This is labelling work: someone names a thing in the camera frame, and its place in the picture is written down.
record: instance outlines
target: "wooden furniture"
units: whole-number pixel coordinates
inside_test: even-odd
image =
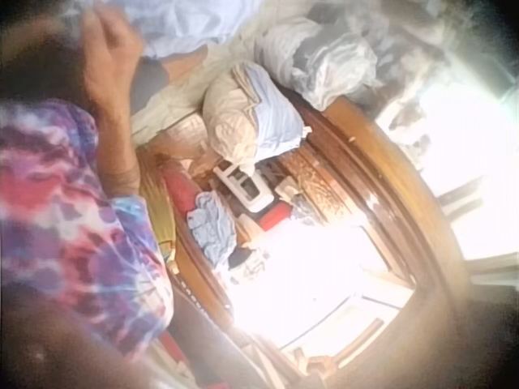
[[[326,220],[364,220],[364,229],[388,266],[388,276],[414,293],[389,324],[373,323],[335,358],[328,387],[399,387],[415,383],[424,366],[442,369],[439,342],[460,344],[465,330],[468,278],[448,220],[412,164],[384,133],[339,98],[326,111],[282,89],[312,133],[278,162],[300,181]],[[232,309],[185,225],[177,222],[177,262],[209,315],[238,347],[253,343],[288,384],[302,373],[267,340],[233,327]]]

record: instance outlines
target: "white plastic bag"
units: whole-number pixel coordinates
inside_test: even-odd
[[[255,60],[319,111],[375,78],[376,56],[359,34],[304,18],[266,31]]]

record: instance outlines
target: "fingers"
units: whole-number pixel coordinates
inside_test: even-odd
[[[95,12],[99,16],[107,38],[113,45],[131,45],[137,40],[131,25],[120,8],[97,3]]]
[[[81,19],[83,27],[83,50],[87,58],[108,55],[105,32],[101,20],[92,10],[85,10]]]

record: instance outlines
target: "red cloth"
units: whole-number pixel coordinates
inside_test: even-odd
[[[196,208],[196,196],[202,192],[187,171],[176,163],[168,163],[161,168],[169,197],[182,217]]]

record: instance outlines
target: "light blue towel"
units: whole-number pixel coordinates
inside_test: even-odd
[[[214,191],[198,194],[195,204],[196,209],[187,213],[187,226],[211,264],[227,269],[236,248],[234,219]]]

